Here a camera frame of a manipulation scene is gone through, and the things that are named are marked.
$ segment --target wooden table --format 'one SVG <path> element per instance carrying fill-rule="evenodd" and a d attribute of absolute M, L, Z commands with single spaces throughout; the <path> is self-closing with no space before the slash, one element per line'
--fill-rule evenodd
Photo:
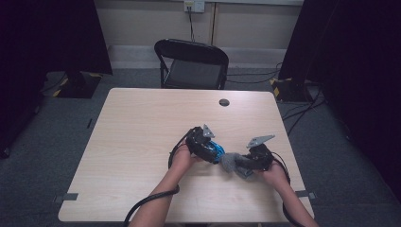
<path fill-rule="evenodd" d="M 219 101 L 226 98 L 230 105 Z M 206 124 L 226 152 L 249 153 L 255 136 L 285 160 L 294 190 L 305 190 L 291 145 L 268 92 L 114 88 L 64 201 L 61 221 L 123 221 L 167 171 L 169 152 L 183 135 Z M 287 221 L 282 200 L 260 179 L 247 182 L 221 165 L 196 163 L 180 182 L 166 222 Z M 308 212 L 308 197 L 301 198 Z"/>

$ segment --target gray carpet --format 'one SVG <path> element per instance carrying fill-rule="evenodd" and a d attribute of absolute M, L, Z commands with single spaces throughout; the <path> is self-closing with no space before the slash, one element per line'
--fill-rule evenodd
<path fill-rule="evenodd" d="M 229 74 L 267 73 L 274 69 L 230 69 Z M 48 75 L 46 86 L 62 77 Z M 230 76 L 226 90 L 271 91 L 270 84 L 235 83 L 269 76 Z M 37 115 L 0 160 L 0 226 L 121 226 L 121 223 L 62 223 L 56 196 L 67 192 L 104 100 L 113 87 L 157 88 L 158 69 L 116 69 L 105 76 L 92 99 L 54 98 L 50 89 Z M 311 87 L 313 96 L 317 88 Z M 317 103 L 323 100 L 320 95 Z M 282 115 L 305 108 L 278 103 Z M 289 130 L 297 117 L 285 121 Z M 372 164 L 346 138 L 346 128 L 323 104 L 307 112 L 289 141 L 321 226 L 401 226 L 401 207 Z M 283 223 L 264 226 L 288 226 Z"/>

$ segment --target wall outlet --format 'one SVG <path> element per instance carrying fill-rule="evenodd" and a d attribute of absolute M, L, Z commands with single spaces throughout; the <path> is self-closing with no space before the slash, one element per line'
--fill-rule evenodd
<path fill-rule="evenodd" d="M 195 12 L 195 3 L 194 1 L 183 1 L 183 11 Z"/>
<path fill-rule="evenodd" d="M 183 1 L 183 11 L 204 12 L 204 1 Z"/>

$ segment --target metal part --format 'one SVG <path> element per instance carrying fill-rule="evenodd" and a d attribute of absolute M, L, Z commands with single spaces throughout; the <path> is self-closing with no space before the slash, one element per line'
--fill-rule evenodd
<path fill-rule="evenodd" d="M 207 127 L 206 124 L 203 124 L 203 136 L 209 138 L 215 138 L 215 135 L 212 133 L 209 127 Z"/>
<path fill-rule="evenodd" d="M 259 137 L 254 137 L 247 145 L 247 148 L 253 148 L 256 147 L 258 145 L 261 145 L 263 143 L 265 143 L 266 141 L 274 138 L 275 135 L 266 135 L 266 136 L 259 136 Z"/>
<path fill-rule="evenodd" d="M 78 193 L 65 193 L 62 196 L 56 196 L 53 200 L 55 203 L 62 203 L 63 201 L 76 201 Z"/>

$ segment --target human hand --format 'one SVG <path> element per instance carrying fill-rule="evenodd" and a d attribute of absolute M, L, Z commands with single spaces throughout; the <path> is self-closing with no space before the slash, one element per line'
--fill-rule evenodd
<path fill-rule="evenodd" d="M 170 169 L 177 170 L 184 174 L 194 163 L 201 161 L 198 157 L 191 157 L 191 152 L 186 144 L 181 144 L 173 157 Z"/>
<path fill-rule="evenodd" d="M 276 161 L 271 163 L 268 171 L 255 170 L 254 172 L 262 176 L 265 182 L 272 185 L 275 189 L 283 184 L 288 184 L 284 169 Z"/>

